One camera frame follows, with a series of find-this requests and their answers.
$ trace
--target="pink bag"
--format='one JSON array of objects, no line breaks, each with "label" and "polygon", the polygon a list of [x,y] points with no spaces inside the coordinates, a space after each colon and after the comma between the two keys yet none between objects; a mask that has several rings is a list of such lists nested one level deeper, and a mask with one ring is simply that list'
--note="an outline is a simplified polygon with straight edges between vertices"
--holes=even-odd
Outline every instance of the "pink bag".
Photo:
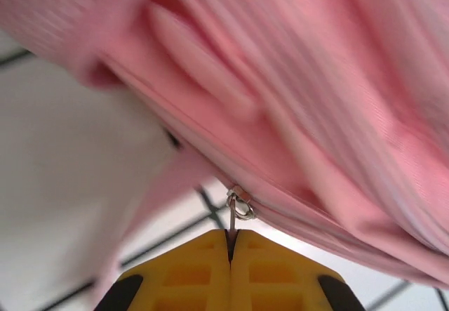
[{"label": "pink bag", "polygon": [[214,175],[298,239],[449,286],[447,0],[0,0],[0,20],[184,141],[123,239]]}]

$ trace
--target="pink fabric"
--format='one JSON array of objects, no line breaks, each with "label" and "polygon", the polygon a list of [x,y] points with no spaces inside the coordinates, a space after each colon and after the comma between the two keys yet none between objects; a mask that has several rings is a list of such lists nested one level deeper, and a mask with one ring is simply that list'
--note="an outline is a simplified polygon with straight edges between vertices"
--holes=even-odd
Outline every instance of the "pink fabric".
[{"label": "pink fabric", "polygon": [[447,0],[19,1],[0,0],[19,40],[124,81],[197,149],[167,201],[213,170],[202,154],[273,226],[449,286]]}]

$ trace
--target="yellow object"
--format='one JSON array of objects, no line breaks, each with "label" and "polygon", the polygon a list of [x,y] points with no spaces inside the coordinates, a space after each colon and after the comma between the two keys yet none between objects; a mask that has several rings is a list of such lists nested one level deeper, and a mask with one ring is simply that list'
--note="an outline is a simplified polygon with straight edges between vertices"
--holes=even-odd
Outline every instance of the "yellow object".
[{"label": "yellow object", "polygon": [[339,274],[256,232],[213,230],[121,275],[95,311],[359,311]]}]

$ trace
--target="pink strap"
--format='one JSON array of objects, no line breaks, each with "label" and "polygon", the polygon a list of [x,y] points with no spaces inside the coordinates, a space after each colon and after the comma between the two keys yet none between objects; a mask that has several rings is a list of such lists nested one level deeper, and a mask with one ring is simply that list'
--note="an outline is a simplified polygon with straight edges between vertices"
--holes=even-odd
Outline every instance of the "pink strap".
[{"label": "pink strap", "polygon": [[148,194],[118,240],[116,248],[110,252],[99,271],[98,280],[93,289],[94,305],[100,302],[120,275],[120,251],[124,244],[151,218],[178,203],[185,192],[197,187],[215,174],[214,166],[195,149],[186,146],[180,150],[167,168],[154,179]]}]

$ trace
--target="yellow plastic part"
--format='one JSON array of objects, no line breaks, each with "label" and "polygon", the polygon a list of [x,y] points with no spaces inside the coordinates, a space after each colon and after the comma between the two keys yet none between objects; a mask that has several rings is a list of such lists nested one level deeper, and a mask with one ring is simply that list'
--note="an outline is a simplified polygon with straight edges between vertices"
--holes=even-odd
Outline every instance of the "yellow plastic part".
[{"label": "yellow plastic part", "polygon": [[336,272],[256,232],[241,230],[232,263],[210,231],[125,272],[143,282],[128,311],[332,311],[317,277]]}]

